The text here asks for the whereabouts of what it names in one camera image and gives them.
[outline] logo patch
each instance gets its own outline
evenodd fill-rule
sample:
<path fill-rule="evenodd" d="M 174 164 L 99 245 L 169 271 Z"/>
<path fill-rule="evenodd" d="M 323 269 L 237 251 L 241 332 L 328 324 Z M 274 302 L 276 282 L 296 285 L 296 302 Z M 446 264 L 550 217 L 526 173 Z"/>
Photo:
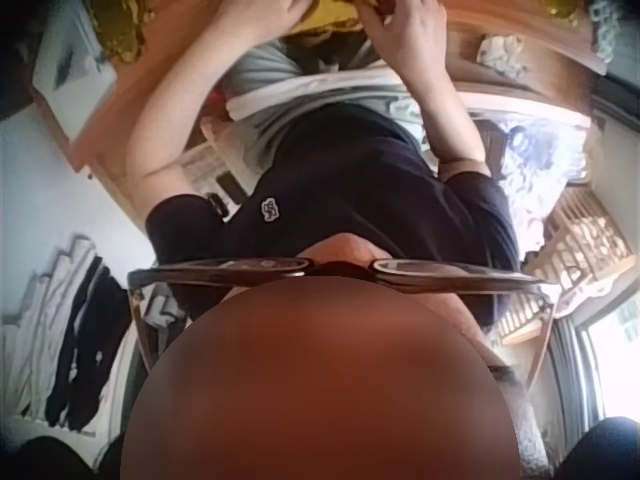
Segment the logo patch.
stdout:
<path fill-rule="evenodd" d="M 262 216 L 267 223 L 275 222 L 280 218 L 280 211 L 275 198 L 267 198 L 262 202 Z"/>

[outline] nose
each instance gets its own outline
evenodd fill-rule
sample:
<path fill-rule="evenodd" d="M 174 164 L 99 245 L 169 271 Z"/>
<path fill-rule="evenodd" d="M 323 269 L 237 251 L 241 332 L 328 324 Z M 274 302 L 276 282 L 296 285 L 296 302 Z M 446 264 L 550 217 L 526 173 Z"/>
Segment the nose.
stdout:
<path fill-rule="evenodd" d="M 375 260 L 390 259 L 391 255 L 368 240 L 351 233 L 340 233 L 316 243 L 300 257 L 309 258 L 317 264 L 349 262 L 368 267 Z"/>

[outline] window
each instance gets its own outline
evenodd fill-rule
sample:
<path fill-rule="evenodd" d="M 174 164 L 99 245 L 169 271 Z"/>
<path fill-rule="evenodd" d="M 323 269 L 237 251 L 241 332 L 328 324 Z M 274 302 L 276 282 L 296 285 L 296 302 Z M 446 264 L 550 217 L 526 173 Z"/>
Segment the window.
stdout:
<path fill-rule="evenodd" d="M 640 422 L 640 294 L 581 329 L 586 366 L 605 417 Z"/>

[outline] hand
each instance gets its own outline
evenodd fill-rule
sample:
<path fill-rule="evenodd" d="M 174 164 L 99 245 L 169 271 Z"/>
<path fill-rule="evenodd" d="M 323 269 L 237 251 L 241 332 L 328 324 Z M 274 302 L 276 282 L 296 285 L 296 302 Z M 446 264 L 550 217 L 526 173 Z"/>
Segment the hand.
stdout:
<path fill-rule="evenodd" d="M 387 21 L 369 0 L 356 7 L 374 48 L 409 90 L 447 78 L 447 11 L 438 0 L 396 0 Z"/>
<path fill-rule="evenodd" d="M 221 0 L 214 23 L 241 35 L 250 49 L 284 36 L 313 4 L 314 0 Z"/>

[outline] white wall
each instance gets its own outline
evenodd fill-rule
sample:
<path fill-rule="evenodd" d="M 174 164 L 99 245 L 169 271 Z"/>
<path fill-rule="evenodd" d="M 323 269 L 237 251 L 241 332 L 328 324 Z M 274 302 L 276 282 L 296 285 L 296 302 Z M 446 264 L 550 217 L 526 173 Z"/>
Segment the white wall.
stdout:
<path fill-rule="evenodd" d="M 97 180 L 76 174 L 31 106 L 0 123 L 2 314 L 15 315 L 32 275 L 48 272 L 75 235 L 93 240 L 126 286 L 154 261 L 151 246 Z"/>
<path fill-rule="evenodd" d="M 593 190 L 640 258 L 640 135 L 611 117 L 605 118 L 602 158 L 592 165 Z M 609 295 L 588 300 L 572 315 L 580 323 L 622 294 L 640 275 L 640 265 L 622 275 Z"/>

